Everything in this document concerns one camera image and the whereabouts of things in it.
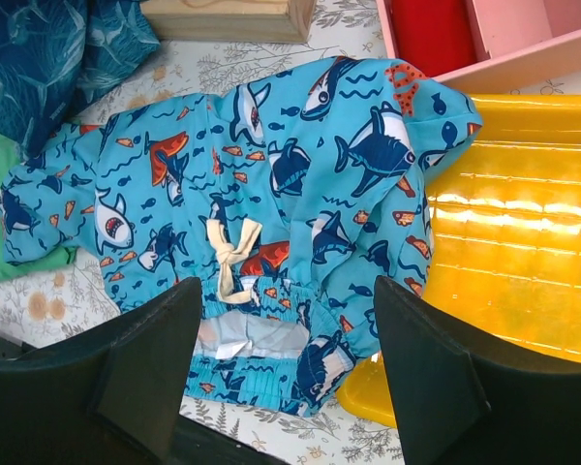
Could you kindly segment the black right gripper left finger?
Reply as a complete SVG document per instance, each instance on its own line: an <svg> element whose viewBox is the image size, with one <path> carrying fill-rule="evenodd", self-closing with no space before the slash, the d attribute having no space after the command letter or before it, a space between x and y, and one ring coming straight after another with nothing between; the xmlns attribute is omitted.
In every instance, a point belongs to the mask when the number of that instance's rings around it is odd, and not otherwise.
<svg viewBox="0 0 581 465"><path fill-rule="evenodd" d="M187 278L139 308L0 360L0 464L166 464L201 316Z"/></svg>

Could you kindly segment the red rolled cloth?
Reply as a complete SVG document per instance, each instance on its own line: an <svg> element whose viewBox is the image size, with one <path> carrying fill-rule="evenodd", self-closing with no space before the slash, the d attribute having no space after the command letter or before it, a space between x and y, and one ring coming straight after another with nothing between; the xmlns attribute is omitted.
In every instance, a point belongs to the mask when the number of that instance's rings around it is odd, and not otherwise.
<svg viewBox="0 0 581 465"><path fill-rule="evenodd" d="M401 58L454 69L475 61L466 1L392 1L390 11Z"/></svg>

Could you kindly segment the pink divided organizer box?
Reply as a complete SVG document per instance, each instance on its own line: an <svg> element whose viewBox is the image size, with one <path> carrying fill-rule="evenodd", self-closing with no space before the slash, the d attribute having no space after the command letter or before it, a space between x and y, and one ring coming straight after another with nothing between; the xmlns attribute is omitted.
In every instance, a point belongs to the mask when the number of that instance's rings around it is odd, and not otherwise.
<svg viewBox="0 0 581 465"><path fill-rule="evenodd" d="M581 71L581 0L466 0L473 64L419 65L398 55L391 2L377 4L386 53L469 93L500 93Z"/></svg>

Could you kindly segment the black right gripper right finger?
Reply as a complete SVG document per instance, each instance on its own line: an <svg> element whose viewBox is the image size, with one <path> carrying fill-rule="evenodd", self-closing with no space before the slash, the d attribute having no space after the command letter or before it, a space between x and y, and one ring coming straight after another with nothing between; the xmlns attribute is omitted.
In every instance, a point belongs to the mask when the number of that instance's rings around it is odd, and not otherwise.
<svg viewBox="0 0 581 465"><path fill-rule="evenodd" d="M389 278L375 283L408 464L581 464L581 363L504 341Z"/></svg>

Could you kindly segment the wooden clothes rack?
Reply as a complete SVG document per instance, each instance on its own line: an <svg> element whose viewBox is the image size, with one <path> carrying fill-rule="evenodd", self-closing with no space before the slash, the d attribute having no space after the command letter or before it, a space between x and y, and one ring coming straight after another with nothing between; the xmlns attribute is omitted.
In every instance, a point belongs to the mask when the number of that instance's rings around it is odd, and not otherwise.
<svg viewBox="0 0 581 465"><path fill-rule="evenodd" d="M164 40L300 44L316 0L149 0L141 11Z"/></svg>

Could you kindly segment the teal leaf print shorts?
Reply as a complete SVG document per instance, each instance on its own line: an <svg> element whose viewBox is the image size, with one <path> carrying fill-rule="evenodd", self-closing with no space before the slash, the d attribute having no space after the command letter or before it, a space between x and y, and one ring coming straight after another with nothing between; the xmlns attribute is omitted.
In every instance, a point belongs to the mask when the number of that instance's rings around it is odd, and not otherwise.
<svg viewBox="0 0 581 465"><path fill-rule="evenodd" d="M0 135L36 155L159 46L138 1L0 1Z"/></svg>

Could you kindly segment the yellow plastic tray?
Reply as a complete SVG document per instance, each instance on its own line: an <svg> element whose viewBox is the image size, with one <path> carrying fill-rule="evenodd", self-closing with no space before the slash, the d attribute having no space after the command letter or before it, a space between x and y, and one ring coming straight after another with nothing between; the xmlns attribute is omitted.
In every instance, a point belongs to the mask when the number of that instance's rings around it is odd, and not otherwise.
<svg viewBox="0 0 581 465"><path fill-rule="evenodd" d="M425 189L430 304L581 362L581 95L477 95L473 145Z"/></svg>

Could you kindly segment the blue shark print shorts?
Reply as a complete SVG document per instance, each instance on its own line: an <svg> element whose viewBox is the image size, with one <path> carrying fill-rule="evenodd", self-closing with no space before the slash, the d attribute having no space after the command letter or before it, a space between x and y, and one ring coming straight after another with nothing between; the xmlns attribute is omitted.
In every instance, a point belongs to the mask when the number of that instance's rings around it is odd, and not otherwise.
<svg viewBox="0 0 581 465"><path fill-rule="evenodd" d="M64 124L0 186L4 256L82 248L122 312L198 278L186 393L309 417L379 350L377 278L422 294L426 186L481 122L405 61L340 56Z"/></svg>

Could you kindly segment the floral table mat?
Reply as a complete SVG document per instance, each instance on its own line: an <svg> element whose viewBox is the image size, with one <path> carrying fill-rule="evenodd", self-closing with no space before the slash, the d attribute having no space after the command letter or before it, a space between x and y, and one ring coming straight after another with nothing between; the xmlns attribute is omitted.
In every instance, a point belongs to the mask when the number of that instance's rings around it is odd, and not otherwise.
<svg viewBox="0 0 581 465"><path fill-rule="evenodd" d="M244 81L320 57L382 57L385 45L373 1L320 1L302 45L168 41L123 84L82 115L102 123L115 112L173 95L223 93ZM74 263L0 283L0 330L42 347L115 317L97 261ZM336 400L313 418L185 398L180 412L290 464L399 464L396 430L357 418Z"/></svg>

